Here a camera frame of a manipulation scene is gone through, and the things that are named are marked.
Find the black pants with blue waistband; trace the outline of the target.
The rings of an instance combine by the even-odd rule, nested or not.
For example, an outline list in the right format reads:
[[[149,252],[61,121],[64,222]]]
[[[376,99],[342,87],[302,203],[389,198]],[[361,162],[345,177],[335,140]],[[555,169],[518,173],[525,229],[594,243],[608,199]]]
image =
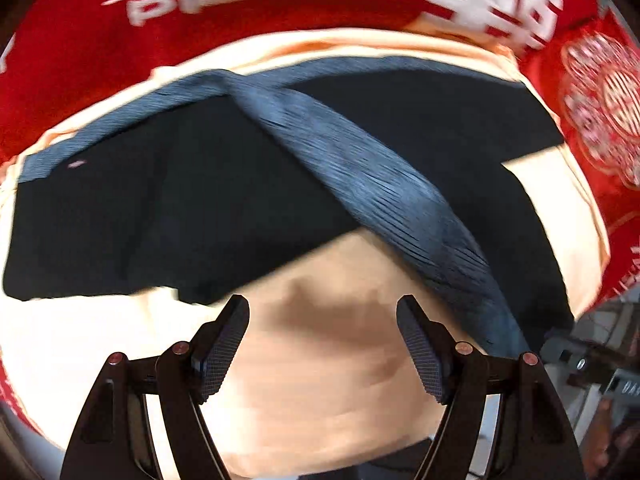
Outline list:
[[[420,58],[209,70],[26,158],[3,288],[209,304],[365,228],[486,350],[517,356],[573,317],[506,162],[560,142],[524,84]]]

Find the peach cloth cover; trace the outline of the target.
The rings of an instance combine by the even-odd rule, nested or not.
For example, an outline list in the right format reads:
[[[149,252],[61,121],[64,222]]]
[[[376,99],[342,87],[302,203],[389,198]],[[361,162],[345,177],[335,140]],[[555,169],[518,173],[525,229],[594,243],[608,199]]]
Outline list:
[[[164,64],[148,80],[49,129],[36,151],[169,81],[204,70],[242,75],[316,58],[400,55],[521,81],[512,51],[498,44],[410,32],[334,28],[276,32]],[[379,238],[341,236],[283,269],[244,285],[250,325],[221,390],[203,413],[235,479],[302,474],[368,460],[432,434],[444,411],[427,396],[395,322],[413,294],[462,339],[457,315]],[[132,296],[1,301],[4,380],[41,440],[64,450],[96,374],[116,350],[144,358],[216,318],[221,304],[187,306],[168,288]]]

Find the red blanket with white characters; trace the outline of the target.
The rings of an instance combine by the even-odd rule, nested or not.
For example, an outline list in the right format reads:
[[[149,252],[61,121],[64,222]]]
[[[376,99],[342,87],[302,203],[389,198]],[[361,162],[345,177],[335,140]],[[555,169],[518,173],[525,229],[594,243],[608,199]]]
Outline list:
[[[611,247],[639,285],[639,23],[628,0],[1,0],[1,157],[66,117],[245,37],[363,27],[501,44],[559,114]]]

